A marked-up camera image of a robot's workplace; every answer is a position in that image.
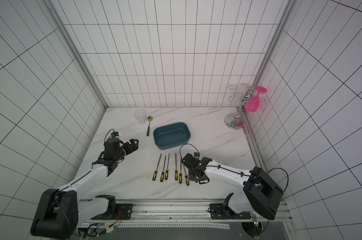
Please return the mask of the file tool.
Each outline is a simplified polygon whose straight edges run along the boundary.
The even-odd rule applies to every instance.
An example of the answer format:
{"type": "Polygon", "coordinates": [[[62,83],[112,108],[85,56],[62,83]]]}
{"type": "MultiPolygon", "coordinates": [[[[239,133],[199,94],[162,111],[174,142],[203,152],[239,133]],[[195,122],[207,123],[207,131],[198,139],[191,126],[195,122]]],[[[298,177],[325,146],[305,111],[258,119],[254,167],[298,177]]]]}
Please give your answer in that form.
{"type": "Polygon", "coordinates": [[[159,159],[158,159],[158,162],[157,162],[157,165],[156,165],[156,169],[154,171],[154,174],[153,174],[153,177],[152,177],[152,181],[155,181],[156,180],[156,176],[157,176],[157,173],[158,173],[158,168],[159,168],[159,164],[161,162],[161,158],[162,158],[162,153],[159,155],[159,159]]]}
{"type": "Polygon", "coordinates": [[[189,181],[189,177],[188,177],[188,172],[186,170],[185,165],[183,165],[184,167],[184,172],[185,172],[185,178],[186,178],[186,185],[189,186],[190,185],[190,181],[189,181]]]}
{"type": "Polygon", "coordinates": [[[164,180],[168,180],[169,161],[170,161],[170,153],[168,154],[168,157],[167,157],[167,163],[166,163],[166,170],[165,170],[164,180]]]}
{"type": "Polygon", "coordinates": [[[177,153],[174,154],[174,162],[175,162],[175,181],[178,181],[178,169],[177,169],[177,153]]]}
{"type": "Polygon", "coordinates": [[[179,179],[178,179],[178,182],[179,182],[179,184],[182,184],[182,182],[183,182],[183,172],[182,172],[182,170],[183,170],[183,167],[182,167],[182,158],[180,158],[180,172],[179,172],[179,179]]]}
{"type": "Polygon", "coordinates": [[[163,181],[164,181],[165,164],[166,164],[166,155],[165,155],[165,157],[164,157],[164,163],[163,163],[163,169],[162,169],[162,172],[161,172],[160,182],[163,182],[163,181]]]}

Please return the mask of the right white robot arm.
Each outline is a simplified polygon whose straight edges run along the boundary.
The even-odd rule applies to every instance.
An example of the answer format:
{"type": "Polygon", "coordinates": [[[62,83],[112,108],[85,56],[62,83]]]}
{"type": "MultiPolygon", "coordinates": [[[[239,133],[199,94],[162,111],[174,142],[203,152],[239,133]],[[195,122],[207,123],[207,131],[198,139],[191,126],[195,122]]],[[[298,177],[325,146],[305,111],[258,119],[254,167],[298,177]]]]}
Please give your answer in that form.
{"type": "Polygon", "coordinates": [[[240,170],[222,165],[210,158],[199,160],[191,154],[182,158],[190,179],[200,185],[211,180],[236,188],[221,204],[210,204],[213,220],[251,219],[252,214],[273,221],[276,218],[284,190],[259,167],[240,170]]]}

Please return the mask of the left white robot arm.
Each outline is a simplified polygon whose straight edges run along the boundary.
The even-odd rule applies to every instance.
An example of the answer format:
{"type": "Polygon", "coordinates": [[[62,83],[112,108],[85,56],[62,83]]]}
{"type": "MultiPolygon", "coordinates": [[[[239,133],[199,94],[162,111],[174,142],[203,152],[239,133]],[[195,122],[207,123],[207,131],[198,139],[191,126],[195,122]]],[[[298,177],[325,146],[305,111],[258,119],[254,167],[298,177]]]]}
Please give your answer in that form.
{"type": "Polygon", "coordinates": [[[112,219],[117,214],[115,197],[98,195],[86,203],[82,197],[109,177],[125,157],[138,150],[137,139],[124,143],[116,133],[104,142],[104,151],[91,168],[68,184],[42,193],[31,225],[35,237],[68,239],[78,226],[94,217],[112,219]]]}

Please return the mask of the teal storage box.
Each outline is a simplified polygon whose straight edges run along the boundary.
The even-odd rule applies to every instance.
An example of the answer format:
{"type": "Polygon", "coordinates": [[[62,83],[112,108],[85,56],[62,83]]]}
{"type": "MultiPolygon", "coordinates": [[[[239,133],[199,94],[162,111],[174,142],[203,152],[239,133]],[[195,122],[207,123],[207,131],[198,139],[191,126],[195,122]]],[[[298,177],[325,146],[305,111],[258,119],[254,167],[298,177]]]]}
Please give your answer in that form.
{"type": "Polygon", "coordinates": [[[160,150],[167,150],[188,143],[191,132],[186,123],[178,122],[156,128],[153,131],[153,138],[160,150]]]}

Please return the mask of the clear plastic cup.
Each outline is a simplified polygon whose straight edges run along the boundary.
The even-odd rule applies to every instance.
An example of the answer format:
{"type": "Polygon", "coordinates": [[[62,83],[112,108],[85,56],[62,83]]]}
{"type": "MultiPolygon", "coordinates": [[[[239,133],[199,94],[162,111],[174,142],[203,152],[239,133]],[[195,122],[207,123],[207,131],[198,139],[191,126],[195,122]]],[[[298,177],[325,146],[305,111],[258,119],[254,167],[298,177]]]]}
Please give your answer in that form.
{"type": "Polygon", "coordinates": [[[138,123],[140,123],[140,124],[145,124],[147,122],[145,110],[140,109],[140,110],[135,111],[134,116],[136,117],[138,123]]]}

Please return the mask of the chrome cup holder stand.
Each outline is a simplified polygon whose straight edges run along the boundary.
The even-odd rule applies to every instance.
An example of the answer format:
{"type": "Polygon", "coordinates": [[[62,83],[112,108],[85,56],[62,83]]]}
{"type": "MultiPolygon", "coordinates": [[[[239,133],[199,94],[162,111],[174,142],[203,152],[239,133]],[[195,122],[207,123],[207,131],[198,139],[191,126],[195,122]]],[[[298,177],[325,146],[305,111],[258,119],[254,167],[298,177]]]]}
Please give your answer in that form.
{"type": "Polygon", "coordinates": [[[231,103],[238,103],[236,107],[236,112],[232,114],[228,114],[225,117],[225,124],[228,128],[232,130],[239,130],[243,128],[245,124],[245,112],[248,112],[245,108],[246,103],[254,96],[258,96],[260,98],[260,106],[266,103],[266,99],[264,98],[265,94],[258,95],[258,92],[254,89],[254,92],[251,91],[251,88],[248,84],[241,83],[239,85],[230,85],[229,89],[232,91],[236,91],[238,93],[242,93],[240,97],[233,95],[229,98],[231,103]]]}

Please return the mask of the pink disc lower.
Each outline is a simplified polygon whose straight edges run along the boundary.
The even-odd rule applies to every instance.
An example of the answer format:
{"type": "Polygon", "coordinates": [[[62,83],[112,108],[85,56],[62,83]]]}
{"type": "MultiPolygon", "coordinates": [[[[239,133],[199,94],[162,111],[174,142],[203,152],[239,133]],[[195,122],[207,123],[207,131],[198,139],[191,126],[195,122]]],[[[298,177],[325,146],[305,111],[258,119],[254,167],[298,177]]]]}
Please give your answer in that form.
{"type": "Polygon", "coordinates": [[[247,103],[246,103],[246,110],[250,113],[255,113],[259,106],[260,106],[260,102],[259,102],[260,98],[258,96],[254,96],[252,97],[247,103]]]}

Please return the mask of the pink disc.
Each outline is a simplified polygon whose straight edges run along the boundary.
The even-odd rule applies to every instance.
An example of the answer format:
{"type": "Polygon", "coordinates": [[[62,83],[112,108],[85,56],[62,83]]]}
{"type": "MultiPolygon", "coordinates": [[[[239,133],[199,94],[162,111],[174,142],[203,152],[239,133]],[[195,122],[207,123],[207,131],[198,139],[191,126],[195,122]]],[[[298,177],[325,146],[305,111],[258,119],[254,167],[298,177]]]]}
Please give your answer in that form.
{"type": "Polygon", "coordinates": [[[258,92],[258,95],[265,94],[268,90],[262,86],[255,87],[255,90],[258,92]]]}
{"type": "Polygon", "coordinates": [[[258,96],[254,96],[252,97],[247,103],[246,103],[246,110],[250,113],[255,113],[259,106],[260,106],[260,102],[259,102],[260,98],[258,96]]]}

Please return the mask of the pink disc upper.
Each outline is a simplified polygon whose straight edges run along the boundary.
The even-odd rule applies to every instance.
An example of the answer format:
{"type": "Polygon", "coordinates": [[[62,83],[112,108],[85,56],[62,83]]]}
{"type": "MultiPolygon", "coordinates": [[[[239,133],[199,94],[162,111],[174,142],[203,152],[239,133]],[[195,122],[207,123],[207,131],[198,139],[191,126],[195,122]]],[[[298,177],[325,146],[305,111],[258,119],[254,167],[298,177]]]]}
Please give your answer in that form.
{"type": "Polygon", "coordinates": [[[258,92],[258,95],[265,94],[268,90],[262,86],[255,87],[255,90],[258,92]]]}

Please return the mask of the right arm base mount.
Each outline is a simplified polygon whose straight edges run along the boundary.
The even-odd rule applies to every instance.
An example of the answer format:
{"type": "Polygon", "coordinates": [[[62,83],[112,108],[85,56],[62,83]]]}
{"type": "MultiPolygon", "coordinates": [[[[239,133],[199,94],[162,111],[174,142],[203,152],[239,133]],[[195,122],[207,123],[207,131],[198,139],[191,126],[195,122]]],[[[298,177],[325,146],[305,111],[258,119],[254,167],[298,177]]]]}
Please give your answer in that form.
{"type": "Polygon", "coordinates": [[[250,220],[251,214],[246,212],[235,213],[229,208],[229,200],[234,195],[234,193],[228,194],[226,199],[222,204],[210,204],[208,208],[208,213],[211,214],[212,220],[250,220]]]}

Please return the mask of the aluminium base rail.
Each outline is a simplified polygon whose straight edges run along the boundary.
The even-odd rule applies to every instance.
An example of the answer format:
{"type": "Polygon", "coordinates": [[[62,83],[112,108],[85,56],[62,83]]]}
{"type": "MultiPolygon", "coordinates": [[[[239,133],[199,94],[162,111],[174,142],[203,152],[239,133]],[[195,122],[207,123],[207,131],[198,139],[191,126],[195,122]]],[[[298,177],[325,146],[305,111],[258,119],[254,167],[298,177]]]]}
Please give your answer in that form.
{"type": "Polygon", "coordinates": [[[255,211],[227,217],[216,212],[223,199],[205,200],[117,200],[117,207],[122,213],[116,228],[219,228],[229,229],[229,223],[250,222],[271,223],[255,211]]]}

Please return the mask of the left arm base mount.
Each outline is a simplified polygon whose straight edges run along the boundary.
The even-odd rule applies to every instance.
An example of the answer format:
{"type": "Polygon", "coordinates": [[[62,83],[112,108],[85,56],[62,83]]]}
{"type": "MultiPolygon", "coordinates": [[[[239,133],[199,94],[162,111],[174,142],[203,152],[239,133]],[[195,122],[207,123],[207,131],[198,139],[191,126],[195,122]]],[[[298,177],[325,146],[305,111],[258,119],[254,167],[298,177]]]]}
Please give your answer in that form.
{"type": "Polygon", "coordinates": [[[92,220],[130,220],[133,204],[118,204],[115,196],[112,195],[98,195],[96,199],[108,200],[107,210],[92,218],[92,220]]]}

